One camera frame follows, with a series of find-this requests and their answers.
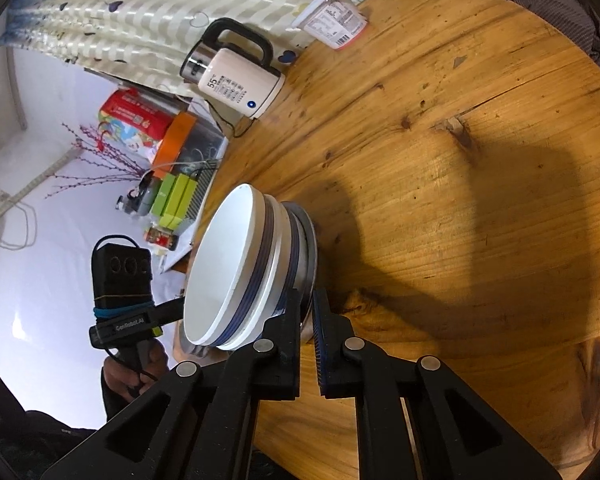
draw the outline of striped fabric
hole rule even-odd
[[[12,0],[1,44],[191,96],[180,67],[211,21],[228,16],[259,29],[284,69],[312,41],[291,27],[311,1]]]

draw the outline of black sleeve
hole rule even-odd
[[[100,385],[102,386],[102,402],[104,410],[107,412],[107,422],[109,422],[128,406],[128,402],[107,386],[107,382],[104,380],[104,368],[100,372]]]

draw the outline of stack of bowls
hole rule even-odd
[[[308,245],[296,215],[249,184],[224,199],[200,242],[184,303],[184,332],[195,345],[235,350],[260,337],[303,290]]]

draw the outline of hand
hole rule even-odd
[[[164,347],[160,342],[154,339],[151,349],[149,350],[149,364],[144,367],[144,371],[154,375],[158,379],[169,371],[167,366],[169,358],[167,357]],[[140,394],[144,394],[153,384],[154,380],[144,374],[138,374],[129,368],[114,361],[111,357],[104,359],[104,380],[107,386],[119,396],[123,397],[126,402],[131,402],[134,398],[129,394],[127,388],[135,388],[142,385]]]

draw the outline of silver screw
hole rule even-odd
[[[180,377],[191,377],[198,370],[198,365],[191,361],[183,361],[176,368]]]
[[[440,360],[437,357],[433,357],[433,355],[427,355],[420,360],[420,366],[425,370],[435,372],[440,368]]]
[[[253,344],[253,349],[256,352],[265,353],[273,350],[273,341],[271,339],[258,339]]]
[[[365,347],[365,340],[359,337],[350,337],[344,342],[349,350],[362,350]]]

